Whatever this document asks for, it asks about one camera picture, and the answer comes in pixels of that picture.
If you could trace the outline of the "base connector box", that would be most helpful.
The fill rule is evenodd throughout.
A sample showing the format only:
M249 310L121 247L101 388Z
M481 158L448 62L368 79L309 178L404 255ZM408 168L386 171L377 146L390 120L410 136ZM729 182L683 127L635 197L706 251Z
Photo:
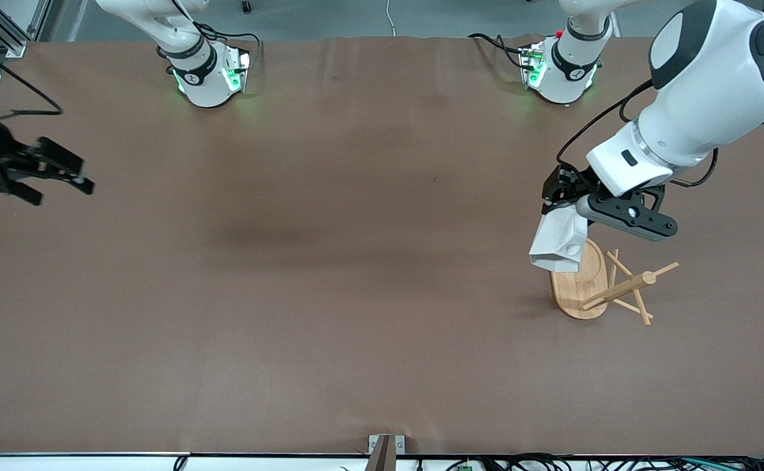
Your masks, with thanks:
M230 92L243 92L250 67L250 52L228 45L224 46L222 51L222 76L226 81Z
M547 68L544 41L520 48L518 56L525 88L537 89Z

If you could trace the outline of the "brown table cover sheet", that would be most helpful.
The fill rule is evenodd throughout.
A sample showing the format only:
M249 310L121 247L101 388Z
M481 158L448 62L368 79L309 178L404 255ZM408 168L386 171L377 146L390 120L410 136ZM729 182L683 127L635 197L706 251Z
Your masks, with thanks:
M97 188L0 196L0 452L764 454L764 126L667 190L675 237L589 230L679 262L650 326L568 318L529 262L555 153L649 44L565 108L481 41L271 42L217 109L148 42L30 45L65 112L7 124Z

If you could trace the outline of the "right base connector box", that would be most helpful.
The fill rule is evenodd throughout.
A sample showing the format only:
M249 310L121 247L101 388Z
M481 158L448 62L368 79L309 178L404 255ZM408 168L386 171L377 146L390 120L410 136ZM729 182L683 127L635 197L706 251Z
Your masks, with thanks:
M226 81L230 92L243 92L250 67L250 52L228 45L224 46L222 51L222 76Z

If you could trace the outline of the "wooden cup rack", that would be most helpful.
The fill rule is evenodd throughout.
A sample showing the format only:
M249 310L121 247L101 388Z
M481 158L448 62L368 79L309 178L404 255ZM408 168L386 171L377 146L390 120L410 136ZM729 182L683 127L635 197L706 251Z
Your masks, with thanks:
M588 239L579 271L550 274L553 298L559 310L573 319L597 319L614 304L639 314L643 324L649 326L653 315L641 291L678 266L673 262L654 271L633 273L620 260L617 249L604 252Z

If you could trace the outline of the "left base connector box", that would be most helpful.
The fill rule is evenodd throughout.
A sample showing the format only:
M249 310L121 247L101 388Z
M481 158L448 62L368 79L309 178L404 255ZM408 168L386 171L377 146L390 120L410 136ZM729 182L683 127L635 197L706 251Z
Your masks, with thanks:
M525 88L537 89L547 68L544 41L520 48L518 56Z

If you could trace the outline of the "aluminium frame profile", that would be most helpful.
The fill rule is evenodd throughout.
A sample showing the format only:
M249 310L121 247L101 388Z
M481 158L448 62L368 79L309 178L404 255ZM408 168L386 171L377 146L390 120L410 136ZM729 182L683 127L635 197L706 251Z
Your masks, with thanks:
M0 0L0 46L6 57L21 58L28 42L44 39L55 0Z

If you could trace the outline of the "white faceted cup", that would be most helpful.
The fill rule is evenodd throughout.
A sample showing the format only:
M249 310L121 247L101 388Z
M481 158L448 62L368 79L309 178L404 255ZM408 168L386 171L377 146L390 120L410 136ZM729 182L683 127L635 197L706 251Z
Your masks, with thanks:
M530 263L551 272L577 272L588 235L588 219L569 205L543 215L529 251Z

